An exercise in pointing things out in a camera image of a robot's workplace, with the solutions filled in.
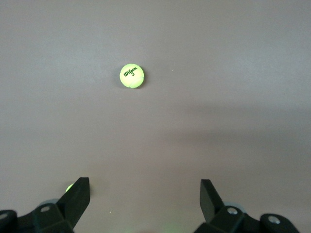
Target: tennis ball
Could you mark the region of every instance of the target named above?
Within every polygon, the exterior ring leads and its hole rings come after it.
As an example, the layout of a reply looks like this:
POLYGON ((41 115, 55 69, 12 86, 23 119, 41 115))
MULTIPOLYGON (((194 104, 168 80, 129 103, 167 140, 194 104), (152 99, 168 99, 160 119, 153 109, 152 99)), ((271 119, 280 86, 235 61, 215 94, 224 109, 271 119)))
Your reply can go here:
POLYGON ((120 72, 120 80, 126 87, 137 88, 144 81, 144 71, 136 64, 127 64, 120 72))
POLYGON ((67 191, 73 186, 73 184, 74 184, 74 183, 72 183, 71 185, 68 186, 68 188, 66 189, 66 192, 65 192, 65 193, 67 193, 67 191))

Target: gray surface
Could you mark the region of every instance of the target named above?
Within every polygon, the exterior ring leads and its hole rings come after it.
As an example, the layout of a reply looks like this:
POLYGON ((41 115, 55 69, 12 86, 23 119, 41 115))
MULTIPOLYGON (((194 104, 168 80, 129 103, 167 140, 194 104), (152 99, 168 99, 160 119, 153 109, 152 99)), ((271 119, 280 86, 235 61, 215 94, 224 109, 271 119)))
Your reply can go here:
POLYGON ((77 233, 191 233, 200 179, 311 224, 311 2, 0 2, 0 209, 89 176, 77 233), (127 63, 146 82, 119 81, 127 63))

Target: screw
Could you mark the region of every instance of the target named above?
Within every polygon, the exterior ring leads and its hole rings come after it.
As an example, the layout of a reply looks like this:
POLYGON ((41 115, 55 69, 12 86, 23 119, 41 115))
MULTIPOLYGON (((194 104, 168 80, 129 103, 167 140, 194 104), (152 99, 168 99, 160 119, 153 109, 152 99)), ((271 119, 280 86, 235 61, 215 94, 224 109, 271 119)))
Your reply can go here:
POLYGON ((5 219, 6 217, 8 217, 8 214, 4 213, 4 214, 0 215, 0 220, 5 219))
POLYGON ((233 207, 229 207, 227 209, 228 213, 231 214, 231 215, 237 215, 238 214, 238 211, 236 209, 234 209, 233 207))
POLYGON ((274 224, 280 224, 280 223, 281 223, 281 221, 280 221, 277 217, 275 217, 275 216, 269 216, 269 217, 268 217, 268 220, 269 220, 271 223, 274 223, 274 224))
POLYGON ((47 212, 50 210, 50 207, 49 206, 44 206, 40 211, 41 212, 47 212))

